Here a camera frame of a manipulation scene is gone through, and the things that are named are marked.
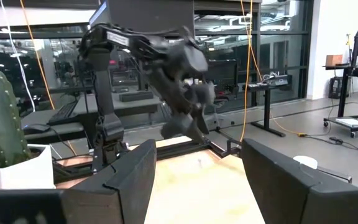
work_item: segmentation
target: cactus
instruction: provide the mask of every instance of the cactus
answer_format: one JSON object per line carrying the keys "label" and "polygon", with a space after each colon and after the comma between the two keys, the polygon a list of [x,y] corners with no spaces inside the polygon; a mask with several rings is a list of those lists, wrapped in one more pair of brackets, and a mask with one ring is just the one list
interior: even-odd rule
{"label": "cactus", "polygon": [[30,159],[11,83],[0,72],[0,167]]}

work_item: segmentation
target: floor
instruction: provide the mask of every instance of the floor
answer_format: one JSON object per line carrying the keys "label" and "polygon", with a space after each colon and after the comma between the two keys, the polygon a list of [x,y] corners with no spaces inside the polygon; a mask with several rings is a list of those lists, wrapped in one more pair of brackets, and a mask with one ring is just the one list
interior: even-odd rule
{"label": "floor", "polygon": [[[329,131],[329,126],[327,128],[323,126],[323,118],[328,117],[332,104],[337,105],[338,103],[338,100],[331,101],[330,99],[298,100],[272,105],[271,112],[276,117],[276,122],[287,130],[307,134],[324,134]],[[353,184],[358,186],[358,151],[313,139],[299,138],[290,133],[286,133],[286,137],[280,138],[249,124],[252,121],[261,120],[263,112],[263,107],[252,108],[247,112],[245,138],[255,139],[290,157],[300,155],[314,157],[319,162],[319,166],[352,176]],[[331,117],[336,114],[337,106],[333,108]],[[345,115],[358,115],[358,96],[354,95],[347,99]],[[240,139],[243,111],[226,113],[226,116],[227,121],[222,125],[223,131],[235,139]],[[231,126],[230,121],[234,121],[235,126]],[[270,126],[282,131],[273,121],[270,121]],[[130,145],[142,143],[150,138],[159,140],[161,139],[159,130],[159,125],[126,130],[124,140]],[[331,136],[358,147],[358,133],[356,138],[352,139],[350,131],[342,126],[332,124],[329,134],[319,138],[328,139]],[[227,139],[224,136],[211,132],[207,137],[217,145],[226,148]]]}

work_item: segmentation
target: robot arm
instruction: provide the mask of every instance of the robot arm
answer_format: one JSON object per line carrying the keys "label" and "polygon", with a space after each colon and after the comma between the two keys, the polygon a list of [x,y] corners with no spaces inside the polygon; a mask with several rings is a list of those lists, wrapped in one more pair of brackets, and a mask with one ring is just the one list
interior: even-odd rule
{"label": "robot arm", "polygon": [[208,70],[207,61],[187,28],[183,28],[185,35],[182,40],[170,44],[163,35],[172,31],[139,33],[109,24],[97,24],[83,37],[80,55],[93,65],[96,73],[99,72],[94,80],[94,87],[99,112],[97,132],[102,148],[111,146],[112,142],[122,141],[123,135],[121,123],[114,114],[109,81],[107,85],[106,75],[100,75],[107,71],[109,53],[115,47],[130,50],[132,56],[143,62],[147,70],[142,75],[147,77],[171,108],[172,119],[161,131],[165,139],[183,134],[203,142],[203,134],[208,134],[203,109],[213,102],[213,86],[188,86],[182,82],[185,78],[201,77]]}

